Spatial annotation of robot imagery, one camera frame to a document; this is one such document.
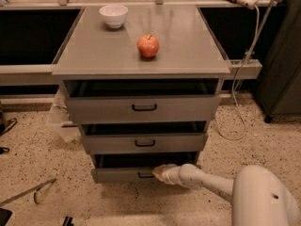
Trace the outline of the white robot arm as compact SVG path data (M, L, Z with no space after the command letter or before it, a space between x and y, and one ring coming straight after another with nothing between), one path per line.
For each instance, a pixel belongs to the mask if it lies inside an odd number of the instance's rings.
M295 197L276 175L260 166L242 168L234 179L184 164L156 167L153 175L168 185L205 187L231 205L231 226L296 226L300 209Z

